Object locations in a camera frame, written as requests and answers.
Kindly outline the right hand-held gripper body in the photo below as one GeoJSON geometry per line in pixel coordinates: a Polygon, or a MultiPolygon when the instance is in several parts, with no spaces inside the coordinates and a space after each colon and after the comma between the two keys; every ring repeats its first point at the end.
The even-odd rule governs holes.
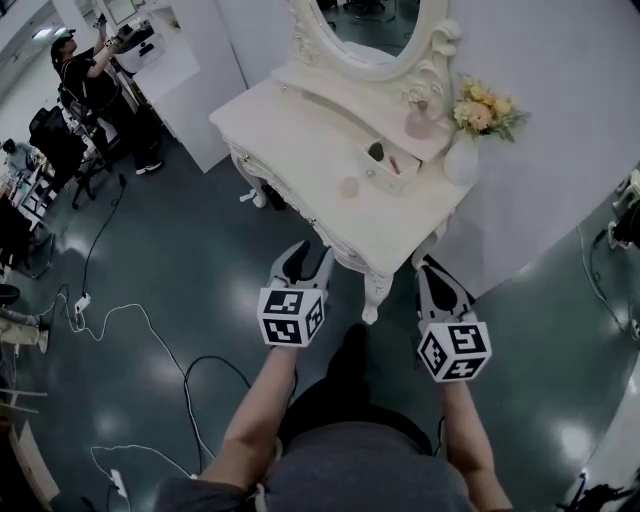
{"type": "Polygon", "coordinates": [[[475,379],[493,355],[487,324],[474,311],[448,322],[422,322],[417,354],[436,383],[475,379]]]}

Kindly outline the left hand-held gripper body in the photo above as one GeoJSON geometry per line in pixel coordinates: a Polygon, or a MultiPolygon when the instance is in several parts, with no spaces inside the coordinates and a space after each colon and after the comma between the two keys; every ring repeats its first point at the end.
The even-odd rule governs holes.
{"type": "Polygon", "coordinates": [[[327,287],[307,287],[272,277],[260,290],[257,320],[264,343],[283,347],[307,347],[319,332],[326,314],[327,287]]]}

